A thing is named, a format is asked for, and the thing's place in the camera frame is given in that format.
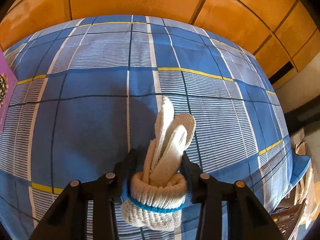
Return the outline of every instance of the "white wall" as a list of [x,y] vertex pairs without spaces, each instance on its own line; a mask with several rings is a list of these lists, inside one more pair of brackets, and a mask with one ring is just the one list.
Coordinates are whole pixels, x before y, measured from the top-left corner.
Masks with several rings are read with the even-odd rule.
[[320,52],[294,78],[280,87],[276,94],[284,113],[320,95]]

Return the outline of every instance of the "work glove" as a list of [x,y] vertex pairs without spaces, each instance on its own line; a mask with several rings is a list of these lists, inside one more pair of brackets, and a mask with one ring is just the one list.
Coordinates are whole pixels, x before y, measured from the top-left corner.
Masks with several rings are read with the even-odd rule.
[[173,105],[163,96],[155,123],[156,138],[150,142],[143,172],[133,175],[130,196],[121,206],[123,219],[136,227],[173,231],[181,224],[187,182],[177,174],[183,151],[196,129],[190,114],[174,117]]

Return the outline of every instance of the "purple book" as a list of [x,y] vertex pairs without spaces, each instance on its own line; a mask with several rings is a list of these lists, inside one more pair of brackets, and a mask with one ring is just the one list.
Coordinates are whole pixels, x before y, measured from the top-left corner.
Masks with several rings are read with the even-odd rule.
[[0,50],[0,132],[3,132],[5,115],[16,85],[17,78],[14,76]]

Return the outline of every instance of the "yellow stripe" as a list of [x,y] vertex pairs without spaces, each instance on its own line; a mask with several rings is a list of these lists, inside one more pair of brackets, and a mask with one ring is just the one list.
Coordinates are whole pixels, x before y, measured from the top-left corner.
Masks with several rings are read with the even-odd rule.
[[22,44],[21,44],[19,47],[17,47],[15,50],[13,50],[13,51],[5,54],[5,56],[8,56],[8,55],[10,55],[11,53],[14,53],[14,52],[15,52],[17,49],[19,49],[21,46],[25,46],[25,45],[26,45],[26,43],[22,43]]
[[[138,23],[138,24],[147,24],[147,23],[141,23],[141,22],[105,22],[105,23]],[[93,23],[92,25],[105,24],[105,23]]]
[[267,93],[275,95],[276,93],[266,90]]
[[91,23],[89,23],[89,24],[84,24],[84,25],[79,25],[78,27],[84,27],[84,26],[89,26],[89,25],[91,25]]
[[[45,186],[45,185],[40,185],[40,184],[36,184],[34,182],[31,183],[31,187],[34,189],[38,189],[44,192],[48,192],[48,193],[52,193],[52,188],[49,186]],[[55,194],[60,194],[63,191],[63,188],[53,188],[53,192]]]
[[226,80],[226,81],[232,81],[232,82],[233,82],[233,79],[232,79],[232,78],[225,78],[225,77],[223,77],[223,79]]
[[[138,23],[138,24],[147,24],[147,23],[141,23],[141,22],[105,22],[105,23]],[[79,25],[78,27],[84,27],[84,26],[89,26],[89,25],[98,25],[98,24],[105,24],[105,23],[89,23],[89,24],[84,24],[84,25]]]
[[61,194],[62,191],[63,191],[63,188],[57,188],[57,187],[53,188],[53,192],[55,194]]
[[223,43],[223,42],[221,42],[221,41],[218,41],[218,40],[216,40],[216,39],[213,39],[213,38],[211,38],[211,39],[214,40],[214,41],[220,42],[221,44],[226,45],[226,46],[228,46],[228,47],[230,47],[230,48],[232,48],[232,49],[235,49],[236,51],[239,51],[239,52],[242,52],[242,53],[243,53],[243,51],[241,51],[241,50],[239,50],[239,49],[236,49],[236,48],[234,48],[234,47],[232,47],[232,46],[230,46],[230,45],[228,45],[228,44],[225,44],[225,43]]
[[201,72],[201,71],[188,69],[188,68],[181,68],[181,67],[159,67],[158,70],[159,71],[183,71],[183,72],[198,74],[198,75],[202,75],[202,76],[206,76],[206,77],[222,79],[222,76],[216,76],[216,75],[204,73],[204,72]]
[[24,84],[24,83],[27,83],[27,82],[31,82],[32,80],[36,80],[36,79],[39,79],[39,78],[45,78],[45,75],[38,75],[34,78],[28,78],[28,79],[25,79],[25,80],[21,80],[17,83],[17,85],[21,85],[21,84]]
[[276,147],[277,145],[279,145],[279,144],[282,143],[282,142],[283,142],[283,139],[277,141],[276,143],[274,143],[273,145],[269,146],[268,148],[260,151],[260,152],[259,152],[259,155],[262,155],[262,154],[266,153],[267,151],[270,151],[271,149],[273,149],[274,147]]
[[17,85],[21,85],[21,84],[24,84],[24,83],[27,83],[27,82],[31,82],[32,80],[33,80],[33,78],[28,78],[28,79],[19,81],[19,82],[17,83]]
[[45,185],[36,184],[34,182],[31,183],[31,186],[34,189],[38,189],[38,190],[41,190],[41,191],[44,191],[44,192],[52,193],[52,188],[51,187],[48,187],[48,186],[45,186]]

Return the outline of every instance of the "bed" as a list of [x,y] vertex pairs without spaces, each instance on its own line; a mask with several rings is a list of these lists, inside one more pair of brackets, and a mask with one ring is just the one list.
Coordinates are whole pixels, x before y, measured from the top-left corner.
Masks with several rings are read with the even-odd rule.
[[[255,57],[185,23],[110,15],[40,30],[4,52],[18,79],[0,133],[0,221],[28,239],[73,179],[97,179],[130,148],[144,159],[166,95],[196,132],[189,159],[220,181],[243,180],[272,212],[309,158],[292,153],[277,96]],[[174,232],[127,225],[120,239],[194,239],[188,198]],[[226,206],[223,238],[227,238]],[[87,237],[92,239],[92,203]]]

